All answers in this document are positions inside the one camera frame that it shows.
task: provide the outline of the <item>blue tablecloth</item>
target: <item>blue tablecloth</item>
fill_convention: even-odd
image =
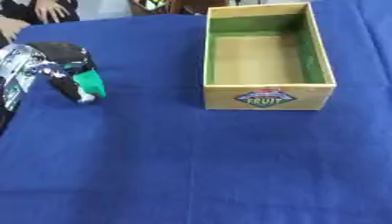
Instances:
[[[0,223],[392,223],[392,3],[313,5],[339,85],[320,112],[204,110],[205,17],[25,30],[90,50],[108,98],[39,80],[0,140]]]

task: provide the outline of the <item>person's hand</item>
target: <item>person's hand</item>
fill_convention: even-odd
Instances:
[[[69,11],[57,3],[56,0],[37,0],[35,5],[35,13],[39,20],[44,24],[49,23],[48,16],[50,15],[54,22],[59,23],[59,17],[64,18],[66,15],[70,15]]]
[[[17,38],[22,29],[29,25],[23,20],[0,16],[0,31],[9,43]]]

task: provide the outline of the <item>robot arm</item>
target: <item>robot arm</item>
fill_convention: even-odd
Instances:
[[[18,110],[37,75],[78,103],[106,96],[91,55],[70,43],[10,44],[0,50],[0,135]]]

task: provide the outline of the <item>fruit logo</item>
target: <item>fruit logo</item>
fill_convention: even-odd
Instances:
[[[294,101],[297,98],[282,92],[280,88],[262,88],[247,94],[238,95],[235,99],[259,108],[267,108]]]

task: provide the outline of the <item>open box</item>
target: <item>open box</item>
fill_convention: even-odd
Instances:
[[[321,109],[336,87],[309,3],[210,8],[207,109]]]

